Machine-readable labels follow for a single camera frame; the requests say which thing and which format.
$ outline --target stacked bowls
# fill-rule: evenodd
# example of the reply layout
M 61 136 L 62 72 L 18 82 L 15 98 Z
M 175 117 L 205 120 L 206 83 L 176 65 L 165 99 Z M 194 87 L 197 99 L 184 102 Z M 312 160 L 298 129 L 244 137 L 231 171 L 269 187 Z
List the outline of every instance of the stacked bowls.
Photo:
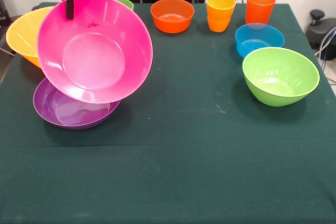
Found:
M 124 4 L 74 1 L 73 20 L 65 17 L 62 1 L 17 20 L 7 41 L 46 76 L 34 93 L 37 113 L 57 126 L 81 130 L 104 121 L 141 86 L 151 68 L 153 49 L 145 24 Z M 24 29 L 24 36 L 17 32 L 22 26 L 31 28 Z

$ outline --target orange bowl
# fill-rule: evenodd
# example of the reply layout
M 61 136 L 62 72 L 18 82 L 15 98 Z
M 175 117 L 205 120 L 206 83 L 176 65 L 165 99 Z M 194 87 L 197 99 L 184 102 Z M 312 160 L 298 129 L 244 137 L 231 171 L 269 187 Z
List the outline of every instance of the orange bowl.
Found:
M 151 13 L 157 29 L 176 34 L 188 29 L 195 9 L 185 0 L 159 0 L 152 5 Z

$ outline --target cup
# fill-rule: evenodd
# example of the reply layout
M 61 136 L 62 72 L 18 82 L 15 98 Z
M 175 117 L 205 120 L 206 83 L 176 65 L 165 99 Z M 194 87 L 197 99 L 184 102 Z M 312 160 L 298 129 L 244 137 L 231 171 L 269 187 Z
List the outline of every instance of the cup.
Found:
M 267 24 L 276 0 L 247 0 L 245 23 Z
M 235 6 L 235 0 L 206 0 L 209 29 L 216 33 L 225 31 Z
M 134 4 L 129 0 L 117 0 L 120 3 L 123 3 L 125 6 L 129 7 L 131 10 L 134 10 Z

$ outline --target plastic bowl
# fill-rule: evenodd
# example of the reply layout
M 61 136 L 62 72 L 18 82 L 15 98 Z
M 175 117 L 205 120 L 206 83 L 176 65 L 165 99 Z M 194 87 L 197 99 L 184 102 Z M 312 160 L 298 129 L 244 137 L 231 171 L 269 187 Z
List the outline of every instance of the plastic bowl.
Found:
M 37 60 L 36 41 L 40 25 L 53 7 L 45 7 L 26 13 L 15 20 L 6 34 L 7 44 L 40 68 Z
M 37 39 L 38 60 L 61 92 L 86 103 L 110 103 L 135 92 L 149 74 L 153 47 L 139 16 L 117 0 L 65 1 L 47 15 Z
M 253 50 L 263 47 L 282 47 L 285 38 L 272 26 L 264 24 L 248 24 L 236 31 L 236 47 L 239 55 L 245 58 Z
M 195 9 L 185 0 L 159 0 L 152 5 L 151 13 L 157 29 L 176 34 L 188 29 Z
M 246 83 L 253 95 L 269 106 L 295 103 L 319 84 L 316 66 L 298 52 L 267 47 L 249 53 L 243 61 Z
M 134 4 L 130 0 L 117 0 L 120 3 L 123 3 L 125 6 L 128 6 L 129 9 L 134 10 Z
M 47 78 L 37 86 L 33 97 L 34 108 L 41 118 L 70 130 L 85 130 L 97 126 L 111 115 L 119 102 L 80 102 L 58 91 Z

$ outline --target pink bowl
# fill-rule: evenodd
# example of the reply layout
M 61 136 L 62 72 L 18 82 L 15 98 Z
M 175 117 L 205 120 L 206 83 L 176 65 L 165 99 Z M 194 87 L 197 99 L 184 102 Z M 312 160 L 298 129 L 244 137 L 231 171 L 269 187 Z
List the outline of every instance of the pink bowl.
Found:
M 137 90 L 149 74 L 153 47 L 139 16 L 116 0 L 65 1 L 43 21 L 37 53 L 42 71 L 62 93 L 87 103 L 110 103 Z

